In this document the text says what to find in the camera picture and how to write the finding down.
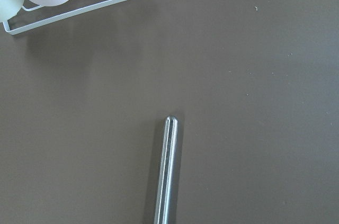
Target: brown surface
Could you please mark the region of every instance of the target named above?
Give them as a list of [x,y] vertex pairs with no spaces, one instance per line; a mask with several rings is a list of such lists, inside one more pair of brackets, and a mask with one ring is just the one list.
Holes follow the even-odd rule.
[[168,114],[176,223],[336,223],[338,9],[131,0],[1,31],[0,223],[151,223]]

